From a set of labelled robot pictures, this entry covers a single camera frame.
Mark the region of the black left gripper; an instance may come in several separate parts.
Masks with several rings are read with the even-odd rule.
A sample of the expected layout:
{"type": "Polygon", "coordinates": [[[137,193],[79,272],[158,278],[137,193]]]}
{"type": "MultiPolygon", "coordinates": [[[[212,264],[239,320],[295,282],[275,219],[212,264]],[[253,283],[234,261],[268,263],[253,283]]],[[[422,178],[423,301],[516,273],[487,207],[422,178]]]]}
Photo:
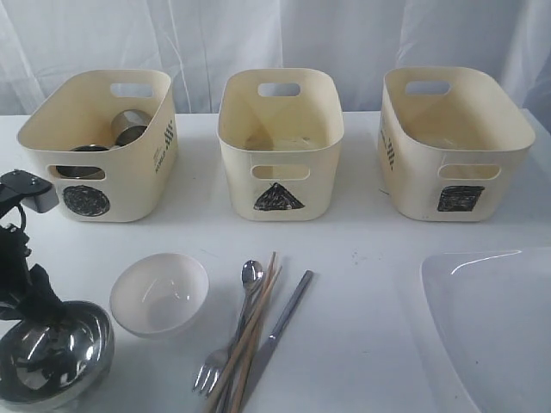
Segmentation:
{"type": "Polygon", "coordinates": [[[1,319],[61,323],[65,304],[53,291],[47,271],[28,266],[28,236],[10,224],[1,227],[1,319]]]}

